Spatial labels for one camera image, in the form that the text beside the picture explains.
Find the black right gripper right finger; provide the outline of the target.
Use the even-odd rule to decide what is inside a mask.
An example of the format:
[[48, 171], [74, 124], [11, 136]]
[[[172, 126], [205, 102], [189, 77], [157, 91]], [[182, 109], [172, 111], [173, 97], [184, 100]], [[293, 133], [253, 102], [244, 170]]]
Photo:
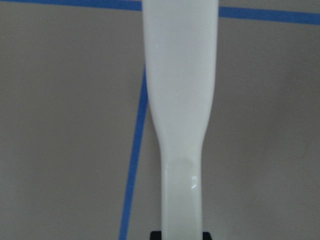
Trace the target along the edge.
[[213, 238], [208, 231], [204, 231], [202, 233], [202, 240], [213, 240]]

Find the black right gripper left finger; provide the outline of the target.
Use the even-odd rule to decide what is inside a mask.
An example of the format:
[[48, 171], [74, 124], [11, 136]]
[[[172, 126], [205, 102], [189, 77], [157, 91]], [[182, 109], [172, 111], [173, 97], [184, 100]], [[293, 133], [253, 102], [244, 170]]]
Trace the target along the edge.
[[162, 240], [161, 231], [151, 231], [149, 235], [149, 240]]

